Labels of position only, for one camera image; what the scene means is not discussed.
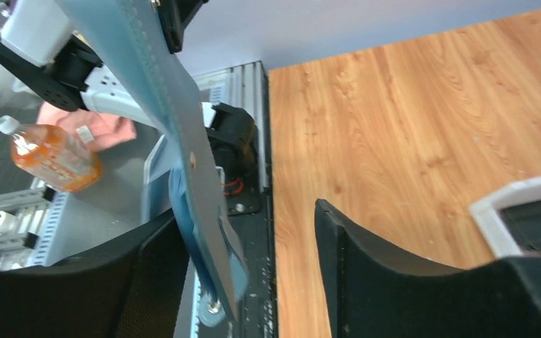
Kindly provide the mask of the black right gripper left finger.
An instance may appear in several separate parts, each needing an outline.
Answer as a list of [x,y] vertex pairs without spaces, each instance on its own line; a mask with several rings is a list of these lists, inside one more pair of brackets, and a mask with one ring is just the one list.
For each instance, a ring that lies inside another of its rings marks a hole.
[[51,266],[0,271],[0,337],[172,337],[188,260],[166,211]]

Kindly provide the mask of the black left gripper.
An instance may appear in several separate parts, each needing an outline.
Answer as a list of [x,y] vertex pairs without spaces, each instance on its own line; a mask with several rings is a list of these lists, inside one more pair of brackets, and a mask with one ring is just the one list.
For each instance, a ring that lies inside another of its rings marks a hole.
[[156,0],[156,13],[171,54],[182,51],[184,31],[209,0]]

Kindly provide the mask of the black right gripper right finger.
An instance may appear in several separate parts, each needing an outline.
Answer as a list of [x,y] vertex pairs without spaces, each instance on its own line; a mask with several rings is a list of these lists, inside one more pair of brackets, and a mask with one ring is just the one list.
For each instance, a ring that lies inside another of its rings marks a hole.
[[411,253],[315,203],[334,337],[541,337],[541,257],[470,270]]

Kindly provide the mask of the blue card holder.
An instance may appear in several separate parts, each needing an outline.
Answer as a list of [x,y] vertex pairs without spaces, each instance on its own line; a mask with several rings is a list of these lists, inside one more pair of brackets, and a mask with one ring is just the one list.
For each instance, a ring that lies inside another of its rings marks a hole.
[[246,291],[248,274],[239,238],[228,220],[199,88],[193,82],[197,100],[195,110],[187,115],[188,124],[175,132],[160,131],[167,140],[170,204],[203,293],[199,315],[205,326],[214,327],[224,319],[237,320],[237,305]]

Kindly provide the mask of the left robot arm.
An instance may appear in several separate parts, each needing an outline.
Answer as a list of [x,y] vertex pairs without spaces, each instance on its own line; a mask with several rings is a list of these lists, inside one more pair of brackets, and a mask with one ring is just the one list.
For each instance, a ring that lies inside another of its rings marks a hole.
[[197,88],[177,59],[201,1],[12,1],[0,66],[66,111],[175,132]]

